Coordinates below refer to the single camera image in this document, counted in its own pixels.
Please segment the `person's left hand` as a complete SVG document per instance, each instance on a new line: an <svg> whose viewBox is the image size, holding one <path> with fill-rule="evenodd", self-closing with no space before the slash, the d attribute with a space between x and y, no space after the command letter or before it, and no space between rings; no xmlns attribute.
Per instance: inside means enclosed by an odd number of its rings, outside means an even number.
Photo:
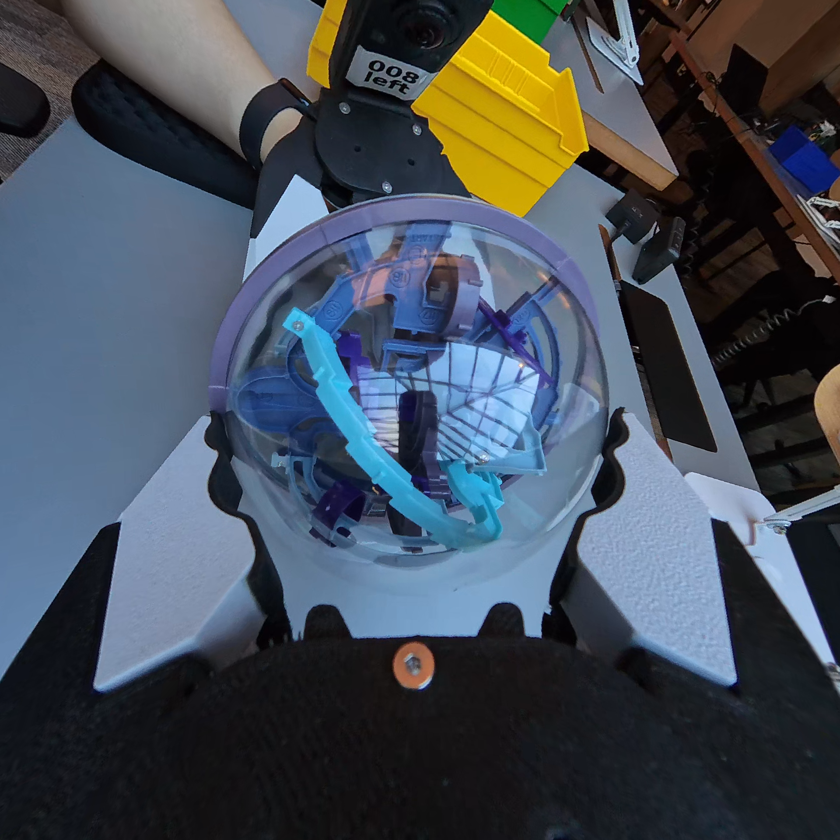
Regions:
<svg viewBox="0 0 840 840"><path fill-rule="evenodd" d="M265 163L269 153L287 135L299 125L302 114L294 108L286 108L280 111L269 122L260 143L260 160Z"/></svg>

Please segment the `black desk mat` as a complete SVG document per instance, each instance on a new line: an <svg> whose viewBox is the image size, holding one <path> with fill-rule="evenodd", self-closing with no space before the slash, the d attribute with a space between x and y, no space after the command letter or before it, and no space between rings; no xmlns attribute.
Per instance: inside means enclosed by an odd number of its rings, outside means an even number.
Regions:
<svg viewBox="0 0 840 840"><path fill-rule="evenodd" d="M625 281L621 281L620 288L628 336L638 347L664 436L707 452L717 452L667 303Z"/></svg>

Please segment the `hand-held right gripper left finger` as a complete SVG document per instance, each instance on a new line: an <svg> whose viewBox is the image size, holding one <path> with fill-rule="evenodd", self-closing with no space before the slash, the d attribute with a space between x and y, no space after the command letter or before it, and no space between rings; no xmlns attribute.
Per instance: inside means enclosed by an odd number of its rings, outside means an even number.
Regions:
<svg viewBox="0 0 840 840"><path fill-rule="evenodd" d="M93 687L109 692L173 659L223 669L290 628L277 568L203 416L119 520Z"/></svg>

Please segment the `clear maze ball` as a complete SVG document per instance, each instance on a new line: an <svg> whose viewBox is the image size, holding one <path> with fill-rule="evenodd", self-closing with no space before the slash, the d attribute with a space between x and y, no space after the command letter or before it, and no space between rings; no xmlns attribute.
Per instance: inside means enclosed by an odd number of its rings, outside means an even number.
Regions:
<svg viewBox="0 0 840 840"><path fill-rule="evenodd" d="M549 532L608 427L578 266L525 219L460 196L349 206L257 259L208 395L270 522L394 564Z"/></svg>

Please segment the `black power adapter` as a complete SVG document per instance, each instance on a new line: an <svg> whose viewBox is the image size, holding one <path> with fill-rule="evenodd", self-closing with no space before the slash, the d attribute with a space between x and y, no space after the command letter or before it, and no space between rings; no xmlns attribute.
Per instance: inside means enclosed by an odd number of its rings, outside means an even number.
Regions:
<svg viewBox="0 0 840 840"><path fill-rule="evenodd" d="M661 213L652 201L634 188L630 188L606 212L605 218L614 226L610 238L611 243L624 236L635 245L656 225L661 218Z"/></svg>
<svg viewBox="0 0 840 840"><path fill-rule="evenodd" d="M643 285L680 258L686 234L686 220L672 217L658 226L657 232L644 244L637 257L632 279Z"/></svg>

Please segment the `grey table with wooden edge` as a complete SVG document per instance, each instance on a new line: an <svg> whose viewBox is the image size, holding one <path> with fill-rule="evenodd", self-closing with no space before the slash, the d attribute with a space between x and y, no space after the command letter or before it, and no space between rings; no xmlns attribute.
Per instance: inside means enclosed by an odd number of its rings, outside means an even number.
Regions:
<svg viewBox="0 0 840 840"><path fill-rule="evenodd" d="M581 105L590 150L576 164L617 185L622 172L663 192L678 177L676 164L655 127L639 87L594 48L587 18L593 2L580 2L569 20L561 18L542 42L556 70L569 68Z"/></svg>

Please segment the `white stand with flat base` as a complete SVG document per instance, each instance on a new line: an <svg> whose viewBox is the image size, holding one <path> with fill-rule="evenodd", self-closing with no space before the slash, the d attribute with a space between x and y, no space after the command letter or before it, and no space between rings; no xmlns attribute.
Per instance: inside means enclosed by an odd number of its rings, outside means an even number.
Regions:
<svg viewBox="0 0 840 840"><path fill-rule="evenodd" d="M609 92L618 84L617 74L621 72L640 88L643 85L638 68L640 52L630 3L611 1L606 5L613 13L615 33L607 26L596 2L583 1L578 15L578 33L582 36L595 86L600 92Z"/></svg>

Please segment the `blue plastic bin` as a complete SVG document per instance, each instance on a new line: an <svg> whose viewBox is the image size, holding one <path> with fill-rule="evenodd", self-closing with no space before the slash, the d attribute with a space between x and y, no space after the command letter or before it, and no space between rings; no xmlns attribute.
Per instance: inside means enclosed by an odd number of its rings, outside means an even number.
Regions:
<svg viewBox="0 0 840 840"><path fill-rule="evenodd" d="M768 152L801 185L806 197L827 192L839 177L826 153L794 125L770 144Z"/></svg>

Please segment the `green plastic bin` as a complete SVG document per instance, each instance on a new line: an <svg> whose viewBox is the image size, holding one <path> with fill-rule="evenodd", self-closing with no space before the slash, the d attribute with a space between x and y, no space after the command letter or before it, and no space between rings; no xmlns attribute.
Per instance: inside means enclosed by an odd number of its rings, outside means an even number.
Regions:
<svg viewBox="0 0 840 840"><path fill-rule="evenodd" d="M570 1L494 1L491 10L540 46Z"/></svg>

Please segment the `round wooden seat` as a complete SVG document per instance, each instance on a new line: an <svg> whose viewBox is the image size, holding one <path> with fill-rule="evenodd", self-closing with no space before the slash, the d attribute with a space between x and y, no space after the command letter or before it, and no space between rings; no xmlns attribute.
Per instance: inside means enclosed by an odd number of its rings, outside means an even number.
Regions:
<svg viewBox="0 0 840 840"><path fill-rule="evenodd" d="M839 449L839 376L837 364L821 379L813 396L814 413L837 463Z"/></svg>

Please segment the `long wooden workbench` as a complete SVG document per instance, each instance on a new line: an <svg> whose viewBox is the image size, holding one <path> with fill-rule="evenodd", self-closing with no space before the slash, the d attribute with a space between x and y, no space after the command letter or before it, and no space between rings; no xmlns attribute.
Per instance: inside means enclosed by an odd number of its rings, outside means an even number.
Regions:
<svg viewBox="0 0 840 840"><path fill-rule="evenodd" d="M695 78L697 84L700 85L713 111L726 124L731 136L744 149L763 180L780 200L791 221L800 229L825 267L831 272L835 282L838 283L838 250L829 243L815 220L805 211L794 179L774 159L760 136L736 115L726 99L719 93L717 85L710 81L708 71L698 63L697 58L692 54L686 37L678 30L671 30L668 39L679 54L681 62Z"/></svg>

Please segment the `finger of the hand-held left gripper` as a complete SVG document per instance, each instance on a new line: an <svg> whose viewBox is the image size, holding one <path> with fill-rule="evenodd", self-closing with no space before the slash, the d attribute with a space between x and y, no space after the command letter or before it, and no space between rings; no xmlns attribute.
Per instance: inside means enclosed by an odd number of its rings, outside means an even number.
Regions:
<svg viewBox="0 0 840 840"><path fill-rule="evenodd" d="M247 279L277 247L328 214L328 205L321 191L294 174L284 192L272 204L258 233L255 227L258 214L253 213L243 278Z"/></svg>

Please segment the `yellow plastic bin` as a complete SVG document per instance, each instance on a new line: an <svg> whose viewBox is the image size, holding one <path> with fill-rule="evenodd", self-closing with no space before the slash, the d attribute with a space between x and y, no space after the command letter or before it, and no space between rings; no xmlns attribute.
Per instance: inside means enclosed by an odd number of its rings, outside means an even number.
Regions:
<svg viewBox="0 0 840 840"><path fill-rule="evenodd" d="M328 84L329 54L347 2L325 2L308 75ZM469 196L524 217L588 151L569 69L491 10L412 104L443 144Z"/></svg>

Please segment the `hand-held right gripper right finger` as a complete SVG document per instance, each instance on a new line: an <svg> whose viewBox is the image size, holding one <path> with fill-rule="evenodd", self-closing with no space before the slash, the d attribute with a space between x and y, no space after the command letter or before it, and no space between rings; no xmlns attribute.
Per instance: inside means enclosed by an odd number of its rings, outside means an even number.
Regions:
<svg viewBox="0 0 840 840"><path fill-rule="evenodd" d="M722 686L737 680L707 506L635 415L617 409L592 495L550 587L546 634L610 663L645 648Z"/></svg>

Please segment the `grey side table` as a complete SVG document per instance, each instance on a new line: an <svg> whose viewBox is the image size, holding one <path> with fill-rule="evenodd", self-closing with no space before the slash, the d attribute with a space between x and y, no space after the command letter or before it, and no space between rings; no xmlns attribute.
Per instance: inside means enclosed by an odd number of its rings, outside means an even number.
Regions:
<svg viewBox="0 0 840 840"><path fill-rule="evenodd" d="M604 189L605 197L599 206L602 210L599 228L607 262L611 269L613 281L617 285L619 303L622 306L620 300L621 281L643 288L645 291L667 303L686 354L688 365L695 380L702 405L705 409L711 431L716 440L717 452L711 453L701 448L681 444L664 436L662 428L659 425L653 397L651 396L645 370L641 363L638 347L628 337L636 371L642 377L643 391L649 400L647 414L653 419L652 422L656 437L663 442L666 453L671 456L673 462L683 474L690 472L698 473L751 490L758 490L758 481L749 464L739 433L736 431L734 420L719 386L718 378L712 370L708 352L701 340L697 323L690 311L688 300L679 283L675 269L670 266L643 285L637 284L632 279L633 269L639 252L643 245L657 232L657 226L653 226L651 231L635 245L629 242L624 236L620 237L616 242L611 243L610 238L613 234L614 226L606 220L606 212L624 194L609 185L604 185Z"/></svg>

